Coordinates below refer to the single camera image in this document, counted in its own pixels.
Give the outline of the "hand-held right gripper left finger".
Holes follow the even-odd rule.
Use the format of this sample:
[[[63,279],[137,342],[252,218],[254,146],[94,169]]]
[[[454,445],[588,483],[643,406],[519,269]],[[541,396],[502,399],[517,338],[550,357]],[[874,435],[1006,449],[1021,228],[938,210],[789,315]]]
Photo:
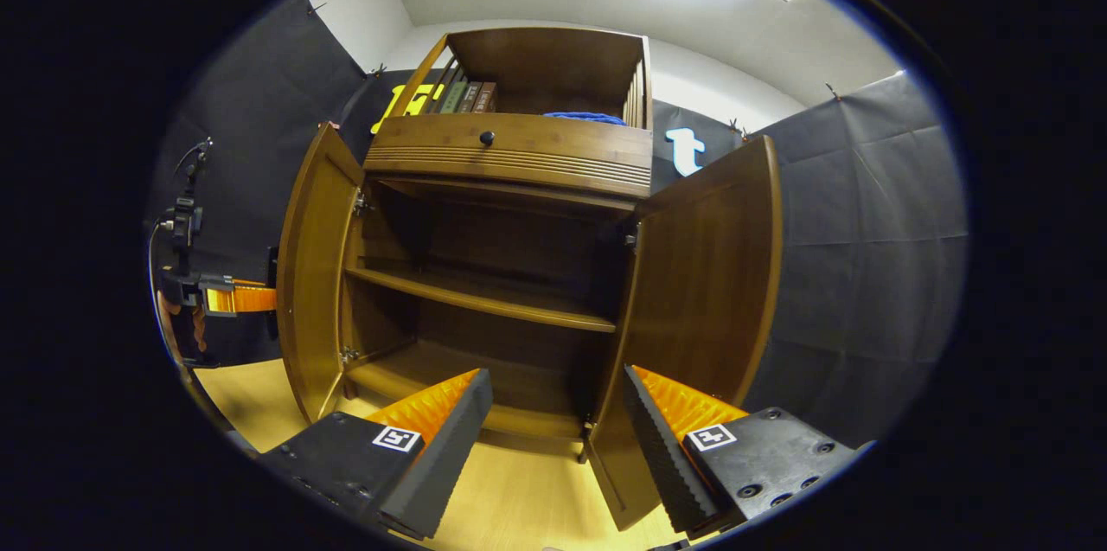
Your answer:
[[[368,416],[325,414],[258,462],[313,503],[422,541],[438,532],[492,405],[490,371],[475,368]]]

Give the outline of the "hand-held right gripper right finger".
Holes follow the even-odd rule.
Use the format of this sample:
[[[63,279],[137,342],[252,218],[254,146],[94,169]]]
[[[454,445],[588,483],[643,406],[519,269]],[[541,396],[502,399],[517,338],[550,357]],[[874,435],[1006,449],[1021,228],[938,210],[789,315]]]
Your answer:
[[[779,407],[744,412],[656,371],[624,367],[624,405],[680,534],[722,534],[844,474],[851,448]]]

